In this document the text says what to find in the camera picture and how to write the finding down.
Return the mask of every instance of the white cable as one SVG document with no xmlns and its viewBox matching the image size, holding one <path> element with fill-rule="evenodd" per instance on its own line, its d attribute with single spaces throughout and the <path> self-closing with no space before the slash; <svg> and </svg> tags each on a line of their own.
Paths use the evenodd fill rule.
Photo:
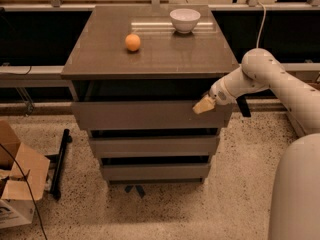
<svg viewBox="0 0 320 240">
<path fill-rule="evenodd" d="M 259 30 L 259 35 L 258 35 L 258 39 L 257 39 L 257 45 L 256 45 L 256 48 L 259 48 L 259 42 L 260 42 L 260 36 L 261 36 L 261 32 L 262 32 L 262 29 L 263 29 L 263 26 L 264 26 L 264 21 L 266 19 L 266 14 L 267 14 L 267 9 L 266 7 L 259 2 L 259 4 L 262 6 L 263 8 L 263 19 L 262 19 L 262 22 L 261 22 L 261 26 L 260 26 L 260 30 Z"/>
</svg>

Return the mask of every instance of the orange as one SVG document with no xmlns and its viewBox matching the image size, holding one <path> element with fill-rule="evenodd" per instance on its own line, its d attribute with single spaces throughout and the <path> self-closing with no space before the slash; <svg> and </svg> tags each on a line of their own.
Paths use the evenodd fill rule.
<svg viewBox="0 0 320 240">
<path fill-rule="evenodd" d="M 129 51 L 135 52 L 140 48 L 140 37 L 136 34 L 129 34 L 126 37 L 126 47 Z"/>
</svg>

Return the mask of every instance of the table top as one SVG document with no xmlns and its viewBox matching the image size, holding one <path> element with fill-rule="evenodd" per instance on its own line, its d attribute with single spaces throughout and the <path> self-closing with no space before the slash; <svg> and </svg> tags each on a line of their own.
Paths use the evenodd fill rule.
<svg viewBox="0 0 320 240">
<path fill-rule="evenodd" d="M 175 31 L 170 12 L 200 12 L 189 34 Z M 130 52 L 125 38 L 135 33 L 140 49 Z M 238 67 L 224 35 L 206 5 L 97 6 L 64 66 L 62 78 L 167 79 L 221 77 Z"/>
</svg>

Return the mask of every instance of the speckled floor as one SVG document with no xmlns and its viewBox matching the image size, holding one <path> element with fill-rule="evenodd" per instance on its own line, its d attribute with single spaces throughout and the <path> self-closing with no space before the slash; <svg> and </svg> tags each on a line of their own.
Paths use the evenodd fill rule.
<svg viewBox="0 0 320 240">
<path fill-rule="evenodd" d="M 44 153 L 57 153 L 69 128 L 60 201 L 47 193 L 38 202 L 48 239 L 267 239 L 275 170 L 297 137 L 284 112 L 234 112 L 204 184 L 144 185 L 146 196 L 109 188 L 90 151 L 87 134 L 63 108 L 0 108 L 20 139 Z M 43 239 L 39 220 L 0 230 L 0 239 Z"/>
</svg>

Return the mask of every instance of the box flap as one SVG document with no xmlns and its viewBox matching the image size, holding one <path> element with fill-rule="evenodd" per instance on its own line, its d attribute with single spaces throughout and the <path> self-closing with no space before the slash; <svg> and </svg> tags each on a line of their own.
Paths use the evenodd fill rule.
<svg viewBox="0 0 320 240">
<path fill-rule="evenodd" d="M 40 200 L 47 178 L 50 161 L 44 155 L 21 143 L 16 160 L 23 171 L 28 171 L 28 182 L 35 200 Z M 10 175 L 21 175 L 16 163 L 12 166 Z M 1 199 L 31 200 L 28 185 L 24 181 L 8 180 Z"/>
<path fill-rule="evenodd" d="M 0 121 L 0 143 L 13 157 L 16 156 L 20 140 L 6 121 Z M 0 169 L 10 169 L 12 164 L 12 158 L 0 147 Z"/>
</svg>

